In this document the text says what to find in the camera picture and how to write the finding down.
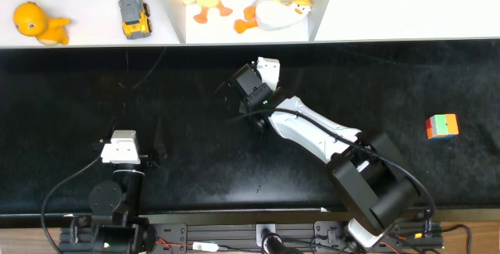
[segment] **plush toy head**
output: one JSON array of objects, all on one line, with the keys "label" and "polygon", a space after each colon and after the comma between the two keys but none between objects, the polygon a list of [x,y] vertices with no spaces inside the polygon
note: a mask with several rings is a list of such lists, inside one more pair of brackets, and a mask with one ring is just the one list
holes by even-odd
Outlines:
[{"label": "plush toy head", "polygon": [[14,11],[14,24],[22,35],[38,36],[47,30],[48,16],[37,4],[26,2]]},{"label": "plush toy head", "polygon": [[311,12],[313,4],[310,0],[291,0],[291,6],[299,15],[308,15]]}]

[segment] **toy truck wheel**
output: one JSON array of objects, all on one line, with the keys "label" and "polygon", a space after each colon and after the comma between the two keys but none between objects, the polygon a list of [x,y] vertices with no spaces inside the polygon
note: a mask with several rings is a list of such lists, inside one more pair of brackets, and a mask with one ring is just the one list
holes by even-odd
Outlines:
[{"label": "toy truck wheel", "polygon": [[149,33],[153,32],[153,26],[151,25],[151,20],[148,19],[148,30]]},{"label": "toy truck wheel", "polygon": [[143,3],[142,5],[144,6],[144,14],[146,16],[150,16],[151,15],[151,11],[149,10],[149,5],[146,4],[146,3]]}]

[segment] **orange plush toy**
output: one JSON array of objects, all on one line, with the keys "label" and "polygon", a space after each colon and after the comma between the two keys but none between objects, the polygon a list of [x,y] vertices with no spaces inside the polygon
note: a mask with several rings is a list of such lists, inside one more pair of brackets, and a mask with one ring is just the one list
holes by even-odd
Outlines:
[{"label": "orange plush toy", "polygon": [[68,45],[70,42],[65,28],[70,24],[70,20],[52,19],[33,2],[26,2],[17,7],[14,11],[14,23],[22,35],[35,37],[43,45]]}]

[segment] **white arm segment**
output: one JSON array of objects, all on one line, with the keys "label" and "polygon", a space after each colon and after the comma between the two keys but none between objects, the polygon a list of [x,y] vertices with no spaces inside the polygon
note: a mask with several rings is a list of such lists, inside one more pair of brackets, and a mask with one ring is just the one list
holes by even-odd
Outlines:
[{"label": "white arm segment", "polygon": [[[349,141],[356,141],[358,139],[356,134],[360,130],[347,128],[328,120],[305,106],[298,97],[287,98],[279,104],[277,109],[289,109],[300,112]],[[342,153],[349,147],[335,140],[309,121],[291,113],[275,112],[269,117],[269,121],[281,137],[295,141],[325,163],[330,162],[330,158],[335,152]]]}]

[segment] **robotic arm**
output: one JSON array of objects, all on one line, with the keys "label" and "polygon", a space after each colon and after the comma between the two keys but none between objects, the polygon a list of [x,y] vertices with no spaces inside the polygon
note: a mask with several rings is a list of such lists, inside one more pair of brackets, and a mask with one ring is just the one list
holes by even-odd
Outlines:
[{"label": "robotic arm", "polygon": [[298,143],[325,162],[341,201],[353,215],[345,228],[347,245],[353,252],[368,252],[417,200],[420,191],[402,171],[333,136],[411,169],[386,134],[361,132],[328,120],[279,88],[279,73],[278,60],[262,57],[240,68],[230,78],[230,86],[241,96],[240,112],[249,115],[259,129],[269,124],[282,138]]}]

